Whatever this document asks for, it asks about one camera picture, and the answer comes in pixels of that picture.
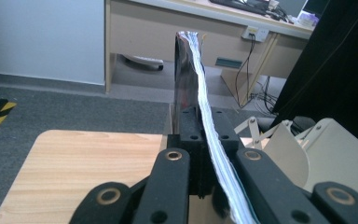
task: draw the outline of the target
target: wall socket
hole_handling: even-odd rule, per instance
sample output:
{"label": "wall socket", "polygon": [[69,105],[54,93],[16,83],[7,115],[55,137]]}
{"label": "wall socket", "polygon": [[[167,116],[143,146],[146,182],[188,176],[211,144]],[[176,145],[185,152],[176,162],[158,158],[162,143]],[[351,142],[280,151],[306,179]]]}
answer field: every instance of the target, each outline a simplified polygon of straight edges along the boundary
{"label": "wall socket", "polygon": [[255,41],[264,42],[266,41],[267,35],[269,34],[269,30],[258,28],[254,26],[246,27],[245,32],[242,34],[242,38],[252,40],[251,35],[255,35]]}

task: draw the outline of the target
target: power cord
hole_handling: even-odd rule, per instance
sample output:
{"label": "power cord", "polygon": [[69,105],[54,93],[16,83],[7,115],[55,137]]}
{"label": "power cord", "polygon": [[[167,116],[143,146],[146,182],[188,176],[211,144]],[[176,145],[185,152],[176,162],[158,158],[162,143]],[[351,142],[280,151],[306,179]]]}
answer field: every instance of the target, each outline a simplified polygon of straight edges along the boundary
{"label": "power cord", "polygon": [[245,62],[243,62],[243,64],[240,67],[240,70],[238,70],[238,73],[235,76],[235,92],[237,93],[237,103],[240,109],[244,108],[246,105],[241,105],[240,103],[240,96],[238,94],[238,76],[240,75],[240,72],[245,65],[246,65],[246,80],[247,80],[246,99],[247,100],[249,99],[249,88],[250,88],[249,87],[249,59],[251,58],[252,51],[255,48],[255,35],[249,34],[249,36],[252,38],[252,42],[251,42],[251,48],[249,50],[248,57],[246,58]]}

